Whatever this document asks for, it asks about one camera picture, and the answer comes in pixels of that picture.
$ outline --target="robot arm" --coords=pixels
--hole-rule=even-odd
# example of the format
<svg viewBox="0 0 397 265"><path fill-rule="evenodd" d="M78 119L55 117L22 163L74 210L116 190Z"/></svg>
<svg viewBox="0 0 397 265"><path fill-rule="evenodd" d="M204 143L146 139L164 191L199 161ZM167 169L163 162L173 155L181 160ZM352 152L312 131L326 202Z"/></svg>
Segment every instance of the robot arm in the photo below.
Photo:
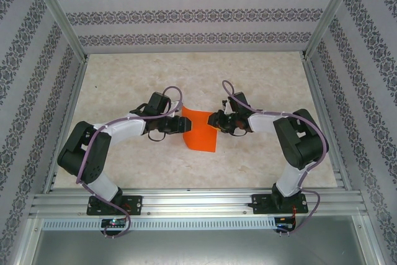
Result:
<svg viewBox="0 0 397 265"><path fill-rule="evenodd" d="M174 106L170 98L155 92L152 94L149 103L142 104L137 109L130 111L125 116L125 120L110 125L91 125L84 121L79 122L61 150L58 156L58 164L70 174L78 176L86 154L85 146L88 146L95 132L105 126L92 143L81 175L81 182L85 183L103 199L115 205L120 205L122 190L103 172L109 147L130 137L149 134L152 130L158 130L168 135L191 130L192 122L186 117L175 116L174 113L170 116L148 119L148 116L163 114L167 106L169 107L168 110L171 110Z"/></svg>
<svg viewBox="0 0 397 265"><path fill-rule="evenodd" d="M233 95L249 106L242 92ZM299 196L303 179L323 154L323 143L319 135L308 124L294 117L258 114L231 97L223 101L223 107L224 110L219 110L208 118L208 124L221 132L234 135L234 131L240 128L247 133L273 133L279 138L287 165L279 180L273 185L272 201L278 210L289 209L289 206L284 206ZM293 114L303 117L317 127L307 110L300 109Z"/></svg>

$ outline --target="striped wall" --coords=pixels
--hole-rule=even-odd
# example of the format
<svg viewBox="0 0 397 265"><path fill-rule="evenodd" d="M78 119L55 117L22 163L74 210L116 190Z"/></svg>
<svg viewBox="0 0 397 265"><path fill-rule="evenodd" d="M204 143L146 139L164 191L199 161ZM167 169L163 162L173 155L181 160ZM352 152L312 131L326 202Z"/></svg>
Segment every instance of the striped wall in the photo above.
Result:
<svg viewBox="0 0 397 265"><path fill-rule="evenodd" d="M397 263L397 0L343 0L311 61L355 189Z"/></svg>
<svg viewBox="0 0 397 265"><path fill-rule="evenodd" d="M80 61L44 0L0 0L0 264L43 190Z"/></svg>
<svg viewBox="0 0 397 265"><path fill-rule="evenodd" d="M329 0L59 0L87 53L304 50Z"/></svg>

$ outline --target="marble floor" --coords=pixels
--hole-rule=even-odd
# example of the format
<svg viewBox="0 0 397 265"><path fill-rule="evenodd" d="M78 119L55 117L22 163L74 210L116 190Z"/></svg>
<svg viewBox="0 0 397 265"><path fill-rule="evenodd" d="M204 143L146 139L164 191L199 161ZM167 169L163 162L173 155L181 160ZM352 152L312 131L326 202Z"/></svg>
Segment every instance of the marble floor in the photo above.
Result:
<svg viewBox="0 0 397 265"><path fill-rule="evenodd" d="M147 102L154 91L176 85L189 109L221 109L230 80L248 103L272 111L310 111L318 121L299 53L221 52L91 55L71 129L81 120L107 122ZM176 100L178 95L170 91ZM216 153L189 150L182 135L162 142L126 140L109 150L104 171L121 188L271 187L285 158L275 135L218 134ZM79 187L58 168L54 187ZM306 187L336 187L327 157L306 178Z"/></svg>

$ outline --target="gray metal panel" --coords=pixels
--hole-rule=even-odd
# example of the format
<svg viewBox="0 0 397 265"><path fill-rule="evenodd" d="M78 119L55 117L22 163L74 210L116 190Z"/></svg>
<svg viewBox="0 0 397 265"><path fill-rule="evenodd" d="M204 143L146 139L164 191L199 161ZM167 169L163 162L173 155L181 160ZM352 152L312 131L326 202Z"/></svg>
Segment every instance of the gray metal panel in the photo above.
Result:
<svg viewBox="0 0 397 265"><path fill-rule="evenodd" d="M351 217L317 217L296 235L270 230L43 231L33 264L365 264Z"/></svg>

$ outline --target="orange block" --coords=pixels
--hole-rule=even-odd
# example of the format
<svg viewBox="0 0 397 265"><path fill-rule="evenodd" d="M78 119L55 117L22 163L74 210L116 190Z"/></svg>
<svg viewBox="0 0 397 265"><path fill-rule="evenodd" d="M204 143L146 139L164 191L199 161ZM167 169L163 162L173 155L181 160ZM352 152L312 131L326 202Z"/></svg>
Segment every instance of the orange block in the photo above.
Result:
<svg viewBox="0 0 397 265"><path fill-rule="evenodd" d="M192 130L183 134L189 149L215 152L218 131L207 124L211 114L212 112L194 111L182 107L182 116L192 121Z"/></svg>

